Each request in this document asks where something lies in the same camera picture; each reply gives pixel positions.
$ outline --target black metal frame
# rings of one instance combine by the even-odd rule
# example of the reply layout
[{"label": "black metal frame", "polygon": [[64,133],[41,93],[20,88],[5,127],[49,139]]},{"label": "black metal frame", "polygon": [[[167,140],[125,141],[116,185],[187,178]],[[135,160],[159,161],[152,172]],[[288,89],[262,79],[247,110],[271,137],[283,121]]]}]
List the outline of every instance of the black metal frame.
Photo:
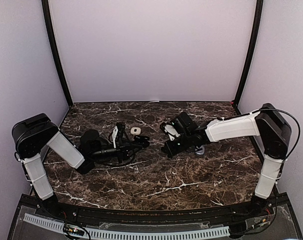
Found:
[{"label": "black metal frame", "polygon": [[[271,206],[268,207],[268,209],[271,212],[273,212],[273,207],[276,205],[275,200],[276,197],[271,197],[268,199],[268,202],[271,203]],[[112,210],[76,206],[65,203],[59,203],[59,207],[66,213],[67,219],[83,227],[86,225],[99,226],[100,223],[121,223],[129,225],[176,225],[201,222],[210,222],[211,226],[224,225],[235,227],[243,225],[246,219],[252,217],[249,215],[235,216],[231,213],[240,209],[246,209],[249,204],[249,202],[243,202],[228,206],[175,211]],[[287,204],[288,206],[297,236],[299,239],[303,239],[302,232],[287,193],[282,193],[277,196],[277,205],[280,206],[283,204]],[[48,213],[40,207],[37,198],[22,194],[11,223],[7,240],[11,240],[13,237],[15,225],[22,206],[35,209],[36,214],[50,217],[50,215],[48,215]]]},{"label": "black metal frame", "polygon": [[254,56],[254,51],[255,51],[255,46],[256,46],[256,41],[257,41],[257,36],[258,36],[258,31],[259,31],[260,23],[261,23],[261,17],[262,17],[262,12],[263,12],[263,3],[264,3],[264,0],[257,0],[257,2],[256,2],[256,10],[255,10],[255,16],[253,19],[253,25],[252,25],[252,30],[251,30],[251,36],[250,36],[247,56],[246,56],[245,64],[243,66],[238,89],[236,92],[236,96],[235,96],[235,99],[232,101],[233,104],[236,105],[236,107],[238,106],[238,104],[240,103],[240,100],[242,98],[242,94],[243,94],[243,91],[245,88],[248,73],[251,68],[252,59]]},{"label": "black metal frame", "polygon": [[60,59],[60,56],[58,53],[53,23],[52,23],[52,19],[51,19],[51,11],[50,11],[49,2],[48,2],[48,0],[41,0],[41,3],[42,3],[43,17],[44,17],[45,24],[46,24],[47,35],[48,35],[48,39],[49,39],[52,57],[55,62],[57,74],[59,77],[59,81],[60,81],[63,93],[65,95],[67,104],[69,107],[71,107],[73,105],[73,100],[72,100],[71,93],[68,89],[67,81],[66,81],[62,63],[61,63],[61,59]]}]

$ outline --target small white object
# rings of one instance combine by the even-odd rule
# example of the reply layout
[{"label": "small white object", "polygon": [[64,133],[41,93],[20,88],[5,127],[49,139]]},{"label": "small white object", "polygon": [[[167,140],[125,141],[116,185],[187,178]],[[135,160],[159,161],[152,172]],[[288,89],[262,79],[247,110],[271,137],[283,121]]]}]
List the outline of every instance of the small white object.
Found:
[{"label": "small white object", "polygon": [[139,135],[141,134],[142,130],[139,127],[132,127],[130,133],[132,135]]},{"label": "small white object", "polygon": [[113,144],[113,148],[114,148],[114,149],[116,148],[116,137],[117,137],[117,133],[118,133],[118,127],[115,126],[115,128],[114,128],[113,131],[112,131],[112,135],[111,135],[112,144]]}]

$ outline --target marble surface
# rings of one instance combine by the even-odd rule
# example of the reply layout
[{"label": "marble surface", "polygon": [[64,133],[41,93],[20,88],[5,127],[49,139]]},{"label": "marble surface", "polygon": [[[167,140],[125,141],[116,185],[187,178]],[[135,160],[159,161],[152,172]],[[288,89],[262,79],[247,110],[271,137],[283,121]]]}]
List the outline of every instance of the marble surface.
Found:
[{"label": "marble surface", "polygon": [[201,124],[235,114],[227,102],[107,102],[77,103],[61,130],[75,144],[89,129],[107,137],[116,122],[140,127],[150,146],[123,167],[96,165],[80,175],[56,153],[44,162],[50,184],[60,202],[115,210],[187,210],[249,201],[255,190],[261,162],[247,137],[223,140],[206,146],[203,157],[182,152],[172,159],[161,152],[168,139],[160,130],[186,111]]}]

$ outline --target wire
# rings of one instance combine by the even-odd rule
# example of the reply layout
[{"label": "wire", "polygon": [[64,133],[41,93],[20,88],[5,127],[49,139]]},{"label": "wire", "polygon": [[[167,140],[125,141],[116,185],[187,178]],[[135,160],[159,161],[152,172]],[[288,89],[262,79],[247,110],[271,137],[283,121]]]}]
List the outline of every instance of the wire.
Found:
[{"label": "wire", "polygon": [[[110,137],[111,137],[112,133],[113,133],[113,132],[111,132],[111,134],[109,134],[109,136],[108,136],[108,140],[109,140],[109,141],[111,141],[111,140],[110,140]],[[130,138],[128,137],[128,135],[127,135],[127,133],[126,133],[125,131],[124,131],[124,135],[125,135],[125,137],[126,137],[126,140],[129,142],[129,146],[130,146],[130,147],[133,147],[133,144],[132,144]],[[137,152],[138,152],[138,151],[135,151],[135,149],[132,148],[132,154],[129,156],[129,158],[131,158],[131,159],[130,159],[129,161],[126,161],[125,163],[122,163],[122,164],[106,163],[106,162],[109,162],[109,161],[111,160],[111,158],[108,158],[107,160],[100,161],[100,162],[97,162],[96,160],[94,160],[93,158],[91,158],[91,157],[89,157],[89,156],[86,156],[86,158],[88,158],[88,159],[91,160],[92,162],[95,162],[95,163],[100,164],[100,165],[108,166],[108,167],[113,167],[113,168],[114,168],[114,167],[124,167],[124,166],[127,166],[127,165],[129,165],[129,164],[131,164],[131,163],[134,162],[135,157],[136,157],[136,153],[137,153]]]},{"label": "wire", "polygon": [[256,226],[262,224],[262,223],[259,222],[259,223],[256,223],[253,227],[248,228],[248,229],[246,229],[246,230],[244,230],[244,231],[241,231],[241,232],[230,232],[230,235],[254,235],[254,234],[260,234],[260,233],[266,231],[266,230],[272,225],[272,223],[273,223],[273,222],[275,221],[275,219],[276,219],[276,216],[277,216],[277,197],[275,196],[275,214],[274,214],[273,219],[272,219],[272,220],[270,221],[270,223],[267,225],[267,227],[265,227],[265,228],[264,228],[263,230],[261,230],[261,231],[249,232],[249,231],[251,231],[251,230],[256,229]]},{"label": "wire", "polygon": [[268,213],[268,218],[271,220],[272,219],[271,212],[268,210],[268,208],[266,208],[265,211]]},{"label": "wire", "polygon": [[45,208],[45,206],[43,205],[43,201],[42,201],[42,200],[40,199],[40,197],[38,196],[38,194],[37,194],[37,192],[36,192],[34,186],[33,186],[32,188],[33,188],[33,191],[34,191],[34,193],[35,193],[36,198],[38,199],[38,202],[39,202],[40,206],[42,207],[42,209],[43,209],[48,215],[50,215],[50,216],[51,216],[52,218],[54,218],[54,219],[63,221],[63,222],[64,222],[64,225],[67,224],[67,223],[69,223],[69,224],[71,224],[71,225],[75,225],[75,226],[79,227],[80,229],[82,229],[82,230],[88,235],[88,240],[91,240],[91,239],[92,239],[90,233],[86,230],[86,228],[80,226],[79,224],[77,224],[77,223],[75,223],[75,222],[68,221],[68,220],[67,220],[66,213],[64,214],[66,219],[62,219],[62,218],[60,218],[60,217],[58,217],[58,216],[54,216],[53,214],[51,214],[51,213]]},{"label": "wire", "polygon": [[[67,215],[66,215],[66,212],[62,211],[63,215],[65,216],[65,222],[64,222],[64,227],[67,228],[67,223],[66,223],[66,220],[67,220]],[[73,237],[70,235],[70,233],[68,231],[64,232],[64,236],[65,238],[69,239],[69,240],[76,240],[76,239],[80,239],[80,237]]]},{"label": "wire", "polygon": [[296,139],[296,142],[295,144],[292,146],[290,152],[287,154],[287,156],[283,159],[283,160],[286,160],[288,159],[288,157],[292,154],[292,152],[294,151],[294,149],[296,148],[297,144],[298,144],[298,141],[301,137],[301,126],[300,126],[300,123],[298,122],[298,120],[293,116],[291,115],[289,112],[286,112],[284,110],[280,110],[280,109],[276,109],[276,108],[264,108],[264,109],[257,109],[255,111],[253,111],[252,113],[257,113],[257,112],[265,112],[265,111],[273,111],[273,112],[279,112],[279,113],[283,113],[283,114],[286,114],[287,116],[291,117],[297,124],[297,128],[298,128],[298,135],[297,135],[297,139]]}]

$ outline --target light purple wall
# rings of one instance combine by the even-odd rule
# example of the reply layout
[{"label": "light purple wall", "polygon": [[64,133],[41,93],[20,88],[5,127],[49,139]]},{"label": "light purple wall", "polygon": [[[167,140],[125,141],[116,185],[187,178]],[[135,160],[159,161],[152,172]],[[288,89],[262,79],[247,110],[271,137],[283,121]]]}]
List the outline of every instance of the light purple wall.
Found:
[{"label": "light purple wall", "polygon": [[29,192],[14,159],[15,123],[46,113],[59,124],[68,110],[55,69],[40,0],[0,0],[0,240]]},{"label": "light purple wall", "polygon": [[49,2],[75,102],[233,100],[256,1]]},{"label": "light purple wall", "polygon": [[[292,113],[301,124],[301,140],[285,164],[278,187],[288,193],[303,232],[303,0],[264,2],[240,110],[251,111],[267,102]],[[290,123],[293,143],[297,129]]]}]

